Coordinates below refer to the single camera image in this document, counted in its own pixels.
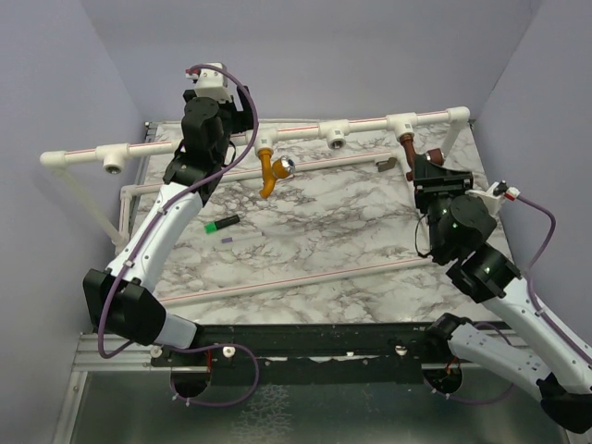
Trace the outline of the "brown water faucet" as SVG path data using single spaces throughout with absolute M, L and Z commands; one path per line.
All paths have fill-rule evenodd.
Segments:
M 412 133 L 404 133 L 399 137 L 399 143 L 405 153 L 405 158 L 410 171 L 405 174 L 406 179 L 411 182 L 413 180 L 413 173 L 415 168 L 415 159 L 419 153 L 415 150 L 414 135 Z M 445 161 L 444 154 L 439 148 L 428 150 L 423 156 L 430 162 L 442 166 Z

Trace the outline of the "orange water faucet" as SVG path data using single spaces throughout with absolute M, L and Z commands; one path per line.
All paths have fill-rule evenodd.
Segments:
M 261 163 L 263 188 L 259 191 L 263 199 L 267 199 L 275 189 L 279 180 L 286 179 L 295 173 L 294 161 L 283 155 L 276 161 L 272 161 L 273 151 L 269 148 L 257 152 Z

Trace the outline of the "white PVC pipe frame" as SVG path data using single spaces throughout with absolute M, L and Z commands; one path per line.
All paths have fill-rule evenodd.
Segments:
M 348 119 L 322 121 L 312 126 L 288 128 L 288 129 L 263 129 L 258 125 L 254 134 L 248 131 L 232 136 L 233 147 L 228 149 L 226 161 L 231 165 L 230 169 L 222 176 L 225 179 L 249 153 L 269 148 L 273 151 L 274 146 L 279 142 L 292 140 L 324 140 L 327 145 L 335 149 L 345 142 L 351 134 L 387 130 L 393 133 L 397 139 L 404 133 L 412 133 L 417 128 L 447 124 L 449 130 L 441 151 L 446 154 L 454 144 L 460 130 L 467 125 L 470 116 L 468 108 L 460 106 L 448 108 L 444 111 L 432 113 L 406 113 L 388 115 L 386 117 L 355 120 Z M 102 227 L 102 230 L 110 237 L 111 241 L 120 252 L 130 242 L 132 236 L 124 234 L 116 229 L 105 219 L 104 214 L 94 206 L 90 197 L 80 188 L 79 183 L 69 174 L 68 168 L 71 165 L 85 164 L 91 162 L 102 162 L 105 170 L 120 170 L 129 159 L 145 156 L 173 154 L 178 142 L 151 142 L 129 145 L 111 144 L 102 145 L 93 150 L 77 152 L 47 152 L 41 155 L 41 163 L 52 172 L 61 176 L 62 180 L 78 194 L 81 203 L 87 211 L 93 215 L 95 220 Z

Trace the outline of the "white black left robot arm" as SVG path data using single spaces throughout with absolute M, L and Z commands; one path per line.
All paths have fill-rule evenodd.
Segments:
M 154 296 L 156 281 L 188 224 L 200 213 L 230 169 L 226 157 L 232 136 L 255 134 L 258 117 L 245 87 L 239 98 L 219 103 L 184 93 L 182 139 L 166 167 L 163 184 L 148 216 L 122 252 L 103 270 L 90 270 L 82 282 L 92 325 L 99 334 L 131 343 L 172 348 L 186 365 L 204 354 L 199 326 L 170 313 Z

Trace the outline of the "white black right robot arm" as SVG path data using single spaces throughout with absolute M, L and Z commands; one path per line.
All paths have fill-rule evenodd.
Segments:
M 544 413 L 575 434 L 591 429 L 591 347 L 537 296 L 529 269 L 520 270 L 488 243 L 506 201 L 532 201 L 505 181 L 474 189 L 469 171 L 447 169 L 419 154 L 412 168 L 414 200 L 426 220 L 426 257 L 448 268 L 454 287 L 505 322 L 528 346 L 520 351 L 490 339 L 469 320 L 444 314 L 425 338 L 426 354 L 485 367 L 538 401 Z

